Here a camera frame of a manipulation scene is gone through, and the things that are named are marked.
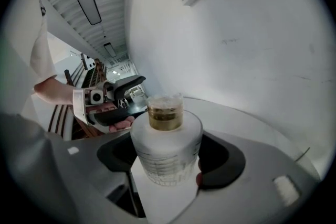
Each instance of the amber liquid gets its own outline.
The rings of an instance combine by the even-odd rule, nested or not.
[[[183,121],[183,106],[171,109],[148,107],[149,124],[159,131],[171,131],[179,128]]]

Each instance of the white cylinder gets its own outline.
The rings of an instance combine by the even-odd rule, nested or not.
[[[186,182],[193,172],[203,126],[199,118],[183,111],[182,125],[172,131],[158,131],[149,124],[148,113],[133,123],[131,137],[148,178],[162,186]]]

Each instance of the person's arm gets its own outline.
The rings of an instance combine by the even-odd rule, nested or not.
[[[38,97],[50,104],[72,105],[72,91],[76,87],[65,85],[55,78],[49,78],[34,86]]]

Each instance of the person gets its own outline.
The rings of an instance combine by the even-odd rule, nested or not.
[[[75,89],[55,78],[57,73],[47,40],[47,14],[48,11],[43,7],[41,0],[12,0],[1,28],[1,35],[7,45],[6,53],[12,54],[11,58],[16,59],[8,62],[7,65],[13,68],[25,66],[27,73],[26,75],[21,73],[21,76],[15,77],[17,81],[14,83],[12,81],[15,79],[8,80],[8,83],[13,83],[16,88],[18,85],[21,86],[15,99],[2,105],[10,113],[19,113],[36,122],[38,122],[37,114],[30,96],[32,89],[29,89],[29,85],[33,85],[35,93],[41,99],[55,105],[72,105],[72,91]],[[111,103],[106,109],[116,109],[116,107]],[[128,117],[125,121],[110,126],[110,132],[130,127],[133,121],[133,117]]]

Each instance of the white t-shirt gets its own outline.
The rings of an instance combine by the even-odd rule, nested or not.
[[[38,122],[31,99],[34,85],[56,76],[40,0],[12,0],[1,30],[0,110]]]

